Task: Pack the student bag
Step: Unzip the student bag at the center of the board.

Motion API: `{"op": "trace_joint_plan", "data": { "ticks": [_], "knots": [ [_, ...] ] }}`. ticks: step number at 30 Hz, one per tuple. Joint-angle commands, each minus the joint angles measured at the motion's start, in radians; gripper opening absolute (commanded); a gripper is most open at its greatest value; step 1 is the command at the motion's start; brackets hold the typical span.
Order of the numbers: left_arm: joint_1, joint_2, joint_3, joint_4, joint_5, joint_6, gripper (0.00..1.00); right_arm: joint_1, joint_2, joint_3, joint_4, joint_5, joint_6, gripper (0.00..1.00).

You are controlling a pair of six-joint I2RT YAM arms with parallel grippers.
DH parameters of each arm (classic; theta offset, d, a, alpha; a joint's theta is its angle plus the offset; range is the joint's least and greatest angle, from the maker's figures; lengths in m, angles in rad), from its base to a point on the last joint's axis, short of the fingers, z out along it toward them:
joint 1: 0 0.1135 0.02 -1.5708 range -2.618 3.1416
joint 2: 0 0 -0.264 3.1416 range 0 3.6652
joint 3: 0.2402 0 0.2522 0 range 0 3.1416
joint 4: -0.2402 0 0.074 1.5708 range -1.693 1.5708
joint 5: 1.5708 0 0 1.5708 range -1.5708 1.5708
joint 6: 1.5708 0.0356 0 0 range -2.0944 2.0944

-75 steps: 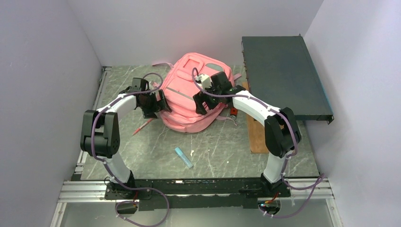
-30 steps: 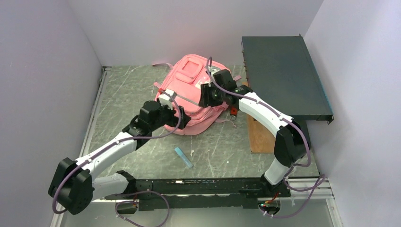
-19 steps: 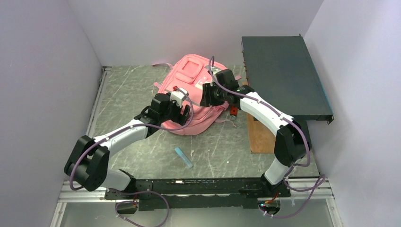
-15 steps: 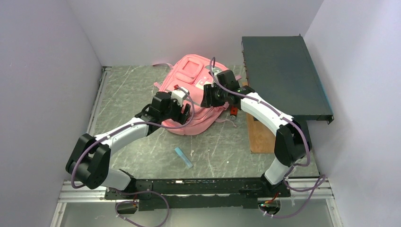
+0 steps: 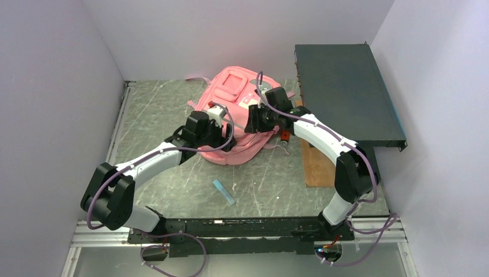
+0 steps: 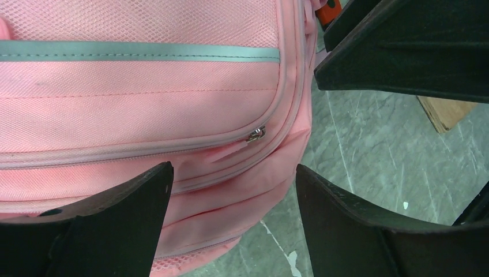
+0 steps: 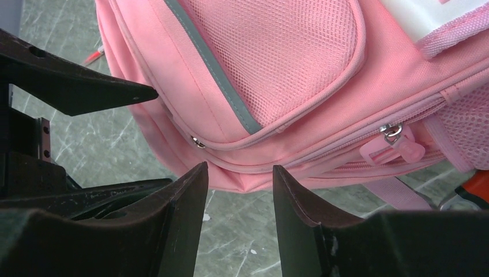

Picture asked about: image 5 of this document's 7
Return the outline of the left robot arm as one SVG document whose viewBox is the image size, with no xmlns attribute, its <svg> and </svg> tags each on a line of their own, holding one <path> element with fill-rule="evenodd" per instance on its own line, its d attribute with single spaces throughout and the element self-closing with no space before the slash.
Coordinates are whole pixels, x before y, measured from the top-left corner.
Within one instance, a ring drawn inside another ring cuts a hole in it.
<svg viewBox="0 0 489 277">
<path fill-rule="evenodd" d="M 142 231 L 150 242 L 161 241 L 167 232 L 166 218 L 152 208 L 136 205 L 135 191 L 197 153 L 231 150 L 236 144 L 234 122 L 222 123 L 230 115 L 220 104 L 193 111 L 184 125 L 153 150 L 124 163 L 98 165 L 80 204 L 89 229 L 128 227 Z"/>
</svg>

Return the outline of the light blue eraser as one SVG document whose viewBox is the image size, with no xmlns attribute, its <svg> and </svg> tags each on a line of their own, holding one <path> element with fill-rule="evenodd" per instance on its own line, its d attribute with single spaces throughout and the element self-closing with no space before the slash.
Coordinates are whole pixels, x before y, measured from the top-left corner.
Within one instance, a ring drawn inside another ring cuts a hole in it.
<svg viewBox="0 0 489 277">
<path fill-rule="evenodd" d="M 223 195 L 223 197 L 226 199 L 229 205 L 234 205 L 235 200 L 234 198 L 230 195 L 228 190 L 223 186 L 223 184 L 219 180 L 214 180 L 213 185 L 215 188 Z"/>
</svg>

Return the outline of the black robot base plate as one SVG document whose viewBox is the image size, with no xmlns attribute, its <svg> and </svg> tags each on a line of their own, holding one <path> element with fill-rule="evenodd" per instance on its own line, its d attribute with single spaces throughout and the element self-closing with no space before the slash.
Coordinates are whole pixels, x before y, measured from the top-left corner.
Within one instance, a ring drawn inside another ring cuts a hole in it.
<svg viewBox="0 0 489 277">
<path fill-rule="evenodd" d="M 317 216 L 167 219 L 163 233 L 173 237 L 151 238 L 134 230 L 128 243 L 165 242 L 170 257 L 187 257 L 201 254 L 203 248 L 208 254 L 314 254 L 315 248 L 323 244 L 355 238 L 346 224 L 326 227 Z"/>
</svg>

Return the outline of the pink student backpack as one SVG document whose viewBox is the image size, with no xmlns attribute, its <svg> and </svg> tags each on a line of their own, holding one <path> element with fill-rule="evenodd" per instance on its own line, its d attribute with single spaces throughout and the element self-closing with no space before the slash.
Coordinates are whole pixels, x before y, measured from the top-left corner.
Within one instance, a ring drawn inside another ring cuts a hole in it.
<svg viewBox="0 0 489 277">
<path fill-rule="evenodd" d="M 228 152 L 202 152 L 204 159 L 215 164 L 234 166 L 250 161 L 262 148 L 274 148 L 268 141 L 279 132 L 278 126 L 268 132 L 245 133 L 249 106 L 261 101 L 255 93 L 256 76 L 257 73 L 249 69 L 226 67 L 212 80 L 205 79 L 207 87 L 197 103 L 191 100 L 187 102 L 195 110 L 207 110 L 210 101 L 217 102 L 225 105 L 233 117 L 236 145 Z"/>
</svg>

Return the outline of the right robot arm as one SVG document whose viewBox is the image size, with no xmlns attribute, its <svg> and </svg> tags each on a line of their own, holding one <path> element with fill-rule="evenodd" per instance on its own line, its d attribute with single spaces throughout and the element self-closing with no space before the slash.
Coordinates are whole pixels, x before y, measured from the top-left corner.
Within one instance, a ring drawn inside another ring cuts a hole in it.
<svg viewBox="0 0 489 277">
<path fill-rule="evenodd" d="M 373 166 L 359 144 L 324 125 L 303 106 L 293 106 L 282 87 L 263 91 L 256 86 L 259 104 L 249 106 L 247 133 L 268 132 L 275 127 L 290 132 L 318 149 L 334 165 L 334 188 L 329 204 L 319 214 L 318 233 L 332 239 L 340 224 L 363 202 L 378 198 Z"/>
</svg>

